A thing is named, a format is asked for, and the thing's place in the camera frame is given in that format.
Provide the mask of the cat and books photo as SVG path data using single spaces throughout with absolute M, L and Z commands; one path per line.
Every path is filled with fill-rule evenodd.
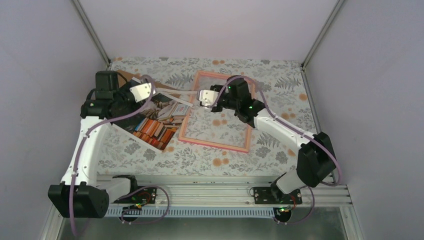
M 181 127 L 193 106 L 183 100 L 181 94 L 190 91 L 176 90 L 159 82 L 155 83 L 157 93 L 140 113 L 116 121 L 112 127 L 137 143 L 162 152 Z

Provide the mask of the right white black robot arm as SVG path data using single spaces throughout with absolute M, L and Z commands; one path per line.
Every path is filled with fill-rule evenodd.
M 197 95 L 200 105 L 213 113 L 229 109 L 241 122 L 271 135 L 295 152 L 297 163 L 271 183 L 271 198 L 278 204 L 289 199 L 291 192 L 303 188 L 314 188 L 333 171 L 340 172 L 330 137 L 320 132 L 305 131 L 282 117 L 277 116 L 264 99 L 255 99 L 250 84 L 256 82 L 249 77 L 234 75 L 223 85 L 212 85 Z

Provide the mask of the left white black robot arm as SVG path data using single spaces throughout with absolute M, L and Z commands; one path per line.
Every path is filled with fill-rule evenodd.
M 153 80 L 124 78 L 117 71 L 95 74 L 95 88 L 80 108 L 80 130 L 69 167 L 59 184 L 48 189 L 48 198 L 64 218 L 103 218 L 109 204 L 119 198 L 131 203 L 139 197 L 136 179 L 130 175 L 114 176 L 108 183 L 97 184 L 101 148 L 113 123 L 127 120 L 140 111 L 143 103 L 155 94 Z

